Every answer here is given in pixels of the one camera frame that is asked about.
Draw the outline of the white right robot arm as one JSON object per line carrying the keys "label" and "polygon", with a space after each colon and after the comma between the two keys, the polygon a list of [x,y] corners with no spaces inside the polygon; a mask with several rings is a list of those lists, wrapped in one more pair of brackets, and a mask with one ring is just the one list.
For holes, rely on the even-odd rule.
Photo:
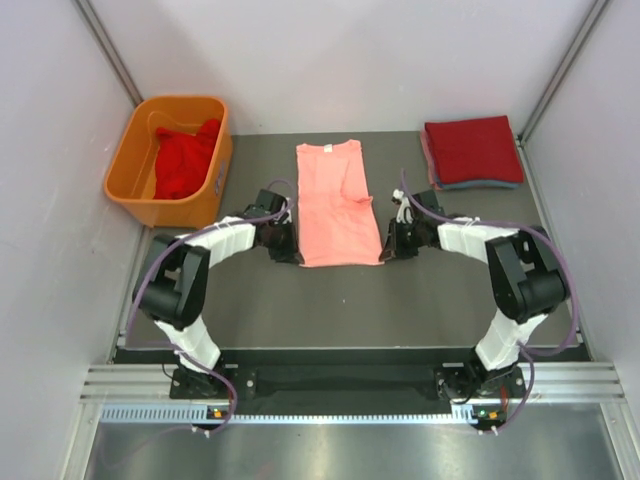
{"label": "white right robot arm", "polygon": [[570,297],[546,231],[447,216],[432,190],[408,195],[396,189],[392,201],[398,211],[389,222],[381,262],[411,259],[420,248],[430,247],[488,267],[496,313],[462,371],[444,378],[441,391],[465,399],[492,394],[513,370],[534,330]]}

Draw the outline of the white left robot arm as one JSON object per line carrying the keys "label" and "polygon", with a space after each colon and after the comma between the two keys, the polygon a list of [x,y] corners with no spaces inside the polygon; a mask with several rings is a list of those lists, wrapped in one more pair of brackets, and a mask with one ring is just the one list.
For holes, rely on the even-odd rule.
{"label": "white left robot arm", "polygon": [[209,271],[256,247],[279,263],[299,265],[290,198],[262,189],[244,211],[199,231],[158,234],[151,242],[132,294],[142,311],[166,335],[176,357],[170,397],[213,399],[226,387],[222,352],[203,319]]}

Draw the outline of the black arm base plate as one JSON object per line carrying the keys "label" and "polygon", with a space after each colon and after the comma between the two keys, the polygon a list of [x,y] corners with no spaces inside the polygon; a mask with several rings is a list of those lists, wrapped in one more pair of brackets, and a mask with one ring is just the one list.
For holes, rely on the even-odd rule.
{"label": "black arm base plate", "polygon": [[514,366],[470,399],[444,395],[442,380],[462,371],[468,348],[225,349],[221,395],[242,414],[432,414],[466,401],[503,406],[523,397]]}

